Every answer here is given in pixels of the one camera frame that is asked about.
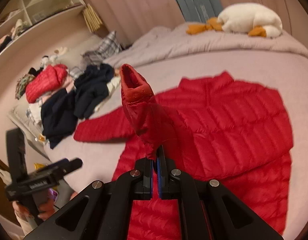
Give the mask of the person's left hand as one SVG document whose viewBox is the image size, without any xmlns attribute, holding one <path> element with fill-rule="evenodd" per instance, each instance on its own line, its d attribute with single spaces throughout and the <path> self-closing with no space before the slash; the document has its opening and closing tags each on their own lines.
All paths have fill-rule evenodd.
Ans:
<svg viewBox="0 0 308 240">
<path fill-rule="evenodd" d="M 48 201 L 41 204 L 38 207 L 39 210 L 38 218 L 42 220 L 47 220 L 48 218 L 50 218 L 51 215 L 55 213 L 54 203 L 55 203 L 54 200 L 51 197 L 48 197 Z M 26 220 L 27 218 L 32 217 L 32 214 L 30 213 L 29 209 L 21 205 L 19 202 L 16 201 L 12 202 L 12 206 L 15 211 L 15 214 L 19 218 Z"/>
</svg>

